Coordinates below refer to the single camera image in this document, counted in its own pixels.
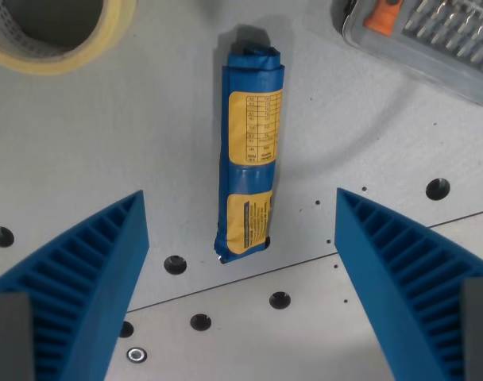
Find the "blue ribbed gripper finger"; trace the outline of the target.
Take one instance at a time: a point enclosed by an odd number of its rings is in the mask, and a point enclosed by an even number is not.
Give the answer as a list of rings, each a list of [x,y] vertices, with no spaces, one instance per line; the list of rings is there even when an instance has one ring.
[[[397,380],[463,380],[461,286],[483,260],[428,227],[337,190],[334,245]]]
[[[148,250],[139,190],[0,276],[0,294],[29,296],[38,380],[105,378]]]

